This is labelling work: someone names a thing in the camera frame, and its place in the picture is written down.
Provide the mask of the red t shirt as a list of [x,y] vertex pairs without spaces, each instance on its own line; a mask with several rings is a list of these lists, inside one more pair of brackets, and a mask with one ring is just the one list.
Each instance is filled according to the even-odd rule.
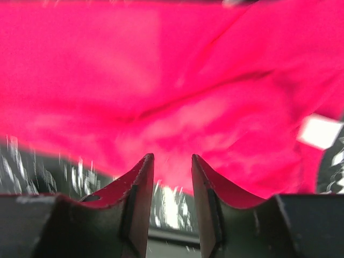
[[308,116],[343,113],[343,1],[3,1],[1,140],[118,175],[191,156],[268,198],[315,193]]

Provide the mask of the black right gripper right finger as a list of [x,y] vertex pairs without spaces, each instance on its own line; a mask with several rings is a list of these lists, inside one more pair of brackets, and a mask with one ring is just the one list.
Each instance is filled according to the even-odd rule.
[[343,195],[262,199],[192,156],[202,257],[343,257]]

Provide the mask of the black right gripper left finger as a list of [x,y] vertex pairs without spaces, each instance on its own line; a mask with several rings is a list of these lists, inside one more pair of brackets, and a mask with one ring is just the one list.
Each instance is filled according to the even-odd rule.
[[60,193],[1,195],[1,257],[145,257],[154,155],[75,201]]

